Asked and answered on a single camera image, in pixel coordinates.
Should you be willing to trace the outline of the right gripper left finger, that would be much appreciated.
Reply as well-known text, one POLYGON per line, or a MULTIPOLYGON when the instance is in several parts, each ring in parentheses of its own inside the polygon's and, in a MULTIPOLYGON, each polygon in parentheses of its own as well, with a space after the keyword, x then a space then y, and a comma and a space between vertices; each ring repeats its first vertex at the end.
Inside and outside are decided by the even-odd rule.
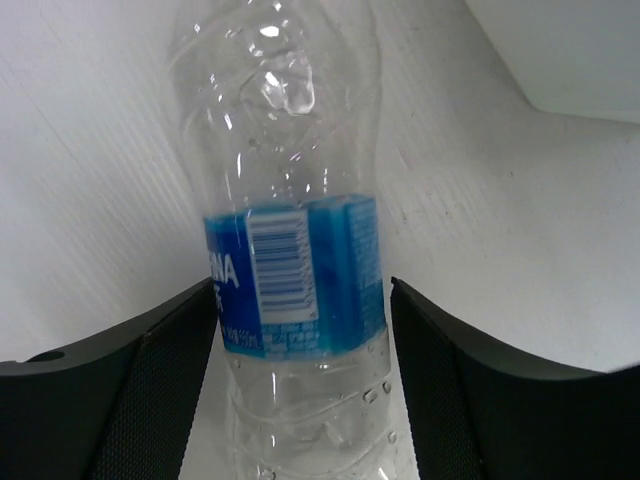
POLYGON ((215 334, 213 283, 1 364, 4 479, 176 479, 215 334))

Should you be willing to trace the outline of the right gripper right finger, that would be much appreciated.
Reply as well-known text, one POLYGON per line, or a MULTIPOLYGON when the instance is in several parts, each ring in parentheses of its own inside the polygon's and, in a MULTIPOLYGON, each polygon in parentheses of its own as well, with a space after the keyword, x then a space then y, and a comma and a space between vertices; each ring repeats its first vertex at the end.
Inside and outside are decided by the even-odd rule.
POLYGON ((596 372, 520 350, 402 280, 393 335, 423 479, 635 479, 639 369, 596 372))

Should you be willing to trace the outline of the clear bottle blue label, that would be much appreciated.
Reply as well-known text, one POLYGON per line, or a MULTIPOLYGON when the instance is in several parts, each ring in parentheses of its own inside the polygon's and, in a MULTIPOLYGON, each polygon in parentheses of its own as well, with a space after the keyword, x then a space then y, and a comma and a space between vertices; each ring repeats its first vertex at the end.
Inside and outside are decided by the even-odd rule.
POLYGON ((367 1, 183 1, 166 111, 203 221, 235 479, 396 479, 367 1))

